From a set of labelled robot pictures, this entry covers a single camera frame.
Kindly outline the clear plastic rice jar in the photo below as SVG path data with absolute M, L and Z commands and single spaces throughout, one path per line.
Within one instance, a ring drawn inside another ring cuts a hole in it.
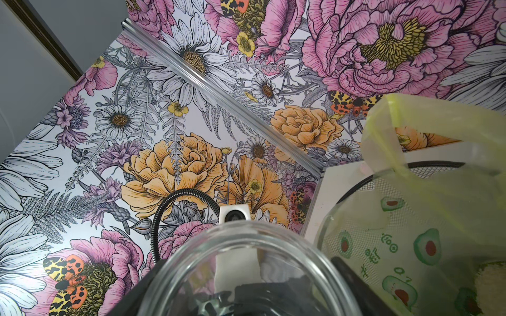
M 299 235 L 236 221 L 190 238 L 158 268 L 139 315 L 360 315 L 332 262 Z

